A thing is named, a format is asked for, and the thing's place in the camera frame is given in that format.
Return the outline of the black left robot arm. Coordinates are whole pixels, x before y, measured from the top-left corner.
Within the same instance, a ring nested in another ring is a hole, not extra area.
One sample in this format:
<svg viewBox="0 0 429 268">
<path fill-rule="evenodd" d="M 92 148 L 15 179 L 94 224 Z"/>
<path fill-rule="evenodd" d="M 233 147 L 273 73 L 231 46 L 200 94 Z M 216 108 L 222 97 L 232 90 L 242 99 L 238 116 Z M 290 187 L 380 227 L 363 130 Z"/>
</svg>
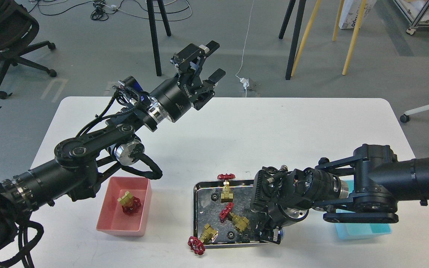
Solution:
<svg viewBox="0 0 429 268">
<path fill-rule="evenodd" d="M 151 180 L 162 177 L 162 170 L 144 153 L 136 131 L 145 126 L 154 132 L 163 119 L 176 122 L 215 96 L 225 71 L 219 68 L 204 81 L 200 73 L 219 47 L 210 41 L 189 44 L 175 53 L 171 63 L 177 73 L 150 93 L 131 76 L 120 81 L 101 114 L 75 137 L 55 146 L 53 160 L 0 182 L 0 268 L 18 262 L 26 268 L 34 266 L 30 251 L 44 231 L 30 217 L 43 205 L 53 206 L 63 195 L 72 201 L 95 197 L 101 184 L 120 169 Z"/>
</svg>

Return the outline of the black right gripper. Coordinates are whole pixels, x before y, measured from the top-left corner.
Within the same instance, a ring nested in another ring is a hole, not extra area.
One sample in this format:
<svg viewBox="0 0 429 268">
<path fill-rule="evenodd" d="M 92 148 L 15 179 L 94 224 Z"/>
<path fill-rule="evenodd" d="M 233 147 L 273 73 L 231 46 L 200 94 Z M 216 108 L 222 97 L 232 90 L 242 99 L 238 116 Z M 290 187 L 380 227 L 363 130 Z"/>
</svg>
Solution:
<svg viewBox="0 0 429 268">
<path fill-rule="evenodd" d="M 252 212 L 265 214 L 256 227 L 260 241 L 281 244 L 284 227 L 304 220 L 314 202 L 348 195 L 348 184 L 323 170 L 263 167 L 255 175 L 250 201 Z"/>
</svg>

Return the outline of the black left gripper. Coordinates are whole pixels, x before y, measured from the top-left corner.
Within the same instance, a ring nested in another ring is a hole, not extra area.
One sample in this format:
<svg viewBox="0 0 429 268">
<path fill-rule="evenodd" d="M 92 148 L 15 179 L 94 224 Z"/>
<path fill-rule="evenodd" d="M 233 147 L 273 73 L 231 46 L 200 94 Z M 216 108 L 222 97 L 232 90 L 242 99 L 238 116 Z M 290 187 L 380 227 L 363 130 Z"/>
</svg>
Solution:
<svg viewBox="0 0 429 268">
<path fill-rule="evenodd" d="M 150 95 L 165 111 L 165 118 L 171 122 L 179 120 L 189 109 L 201 110 L 214 96 L 217 83 L 226 75 L 218 68 L 208 79 L 199 75 L 206 58 L 213 54 L 220 44 L 210 41 L 206 45 L 189 44 L 182 51 L 174 53 L 171 63 L 179 74 L 165 80 Z"/>
</svg>

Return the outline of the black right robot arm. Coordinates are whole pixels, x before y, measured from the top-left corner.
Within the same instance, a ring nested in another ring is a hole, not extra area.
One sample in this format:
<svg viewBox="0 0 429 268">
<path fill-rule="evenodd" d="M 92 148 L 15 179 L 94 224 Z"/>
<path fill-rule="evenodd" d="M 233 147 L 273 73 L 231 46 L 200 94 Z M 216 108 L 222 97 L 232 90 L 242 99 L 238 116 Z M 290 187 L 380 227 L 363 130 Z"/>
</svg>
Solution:
<svg viewBox="0 0 429 268">
<path fill-rule="evenodd" d="M 323 211 L 330 223 L 398 222 L 399 201 L 429 200 L 429 157 L 399 161 L 388 145 L 363 144 L 351 157 L 323 157 L 314 168 L 264 167 L 256 174 L 250 209 L 263 242 L 280 244 L 281 229 Z"/>
</svg>

